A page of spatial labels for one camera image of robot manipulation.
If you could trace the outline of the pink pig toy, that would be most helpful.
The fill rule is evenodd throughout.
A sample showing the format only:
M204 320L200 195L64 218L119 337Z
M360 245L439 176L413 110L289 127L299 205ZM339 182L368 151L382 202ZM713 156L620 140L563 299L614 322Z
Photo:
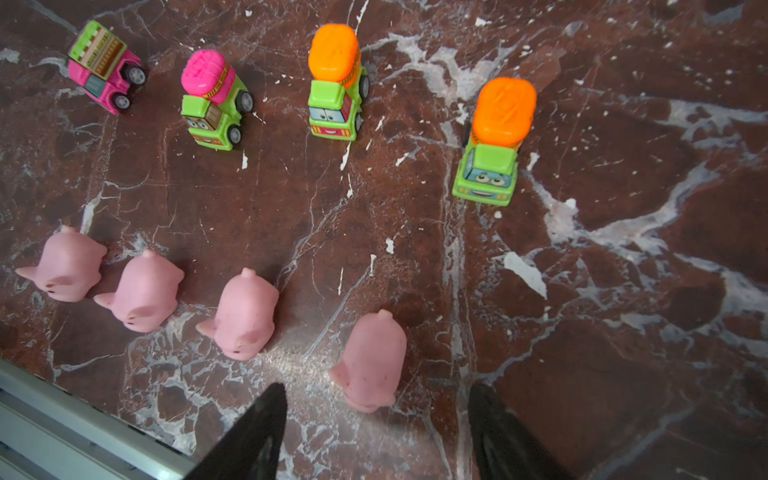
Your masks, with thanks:
M54 300L79 302L101 280L100 265L107 253L105 245L63 226L46 241L38 265L15 272Z
M196 325L196 330L215 341L228 358L253 359L275 331L274 313L278 290L250 268L225 285L212 319Z
M129 330L152 332L176 310L184 276L175 264L147 249L125 266L115 292L97 294L93 300Z
M407 351L406 333L385 309L354 325L340 361L329 375L352 408L373 413L395 404Z

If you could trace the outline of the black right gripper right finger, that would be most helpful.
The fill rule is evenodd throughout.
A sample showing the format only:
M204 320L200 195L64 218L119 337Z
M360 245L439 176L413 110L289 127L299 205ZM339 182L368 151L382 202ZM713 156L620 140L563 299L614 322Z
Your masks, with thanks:
M574 479L488 385L472 385L468 419L481 479Z

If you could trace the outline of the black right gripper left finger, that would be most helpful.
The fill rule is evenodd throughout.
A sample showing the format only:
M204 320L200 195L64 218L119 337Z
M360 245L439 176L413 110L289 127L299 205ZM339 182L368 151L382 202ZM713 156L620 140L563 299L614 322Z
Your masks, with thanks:
M270 384L184 480L275 480L287 410L285 386Z

